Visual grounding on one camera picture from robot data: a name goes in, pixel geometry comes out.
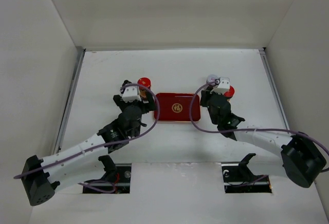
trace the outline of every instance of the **red plastic tray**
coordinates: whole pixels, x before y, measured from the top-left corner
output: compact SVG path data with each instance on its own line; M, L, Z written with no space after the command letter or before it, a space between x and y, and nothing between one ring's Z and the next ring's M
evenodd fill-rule
M160 104L160 121L190 121L189 108L194 94L158 93L156 97ZM198 121L200 114L200 99L197 96L192 106L192 119Z

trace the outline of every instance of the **screw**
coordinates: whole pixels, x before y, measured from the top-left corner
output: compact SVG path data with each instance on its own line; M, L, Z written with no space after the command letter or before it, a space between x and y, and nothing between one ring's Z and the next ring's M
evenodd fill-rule
M130 171L125 171L124 176L129 179L132 176L132 173Z
M225 177L225 178L230 177L229 173L230 173L230 171L228 171L227 169L225 169L225 170L223 171L223 175L224 175L224 177Z

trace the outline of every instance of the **rectangular opening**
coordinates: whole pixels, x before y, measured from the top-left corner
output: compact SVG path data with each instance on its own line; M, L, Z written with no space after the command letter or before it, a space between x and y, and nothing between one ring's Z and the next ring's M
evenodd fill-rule
M225 193L272 193L272 188L268 176L266 181L248 184L247 182L224 182Z
M118 172L109 179L115 185L115 191L110 194L128 194L130 193L130 179L132 176L131 164L117 164ZM113 186L110 183L90 183L89 185L103 191L111 191ZM83 194L104 194L102 192L84 187Z
M272 193L269 177L254 175L244 160L222 163L222 176L225 193Z

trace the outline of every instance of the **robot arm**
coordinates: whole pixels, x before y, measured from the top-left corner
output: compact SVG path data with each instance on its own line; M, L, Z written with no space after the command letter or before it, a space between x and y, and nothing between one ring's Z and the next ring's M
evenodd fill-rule
M140 127L146 126L141 122L142 114L155 109L155 103L152 96L147 103L142 102L135 86L127 87L121 96L114 96L114 100L122 113L98 133L55 155L41 159L34 155L26 160L23 173L57 163L21 178L31 206L46 202L57 191L68 186L89 180L108 181L117 173L116 165L109 154L128 144L122 143L122 140L140 135Z
M254 158L251 160L256 154L250 154L247 159L237 164L239 170L253 176L266 174L288 177L301 187L310 187L326 165L325 158L314 143L299 135L256 132L256 126L249 125L244 118L231 112L231 105L223 95L228 89L228 78L220 78L218 86L208 86L202 91L200 105L208 109L212 123L217 125L219 131L252 129L244 132L231 131L223 135L236 141L253 144L278 157L276 161L256 161Z

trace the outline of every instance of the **red bottle cap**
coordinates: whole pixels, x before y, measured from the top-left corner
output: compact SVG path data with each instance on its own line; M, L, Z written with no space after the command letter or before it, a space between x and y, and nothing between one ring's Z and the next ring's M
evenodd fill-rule
M230 86L230 90L224 93L224 97L232 98L235 93L233 86Z
M140 78L137 82L137 84L143 85L146 88L151 88L151 80L148 78Z

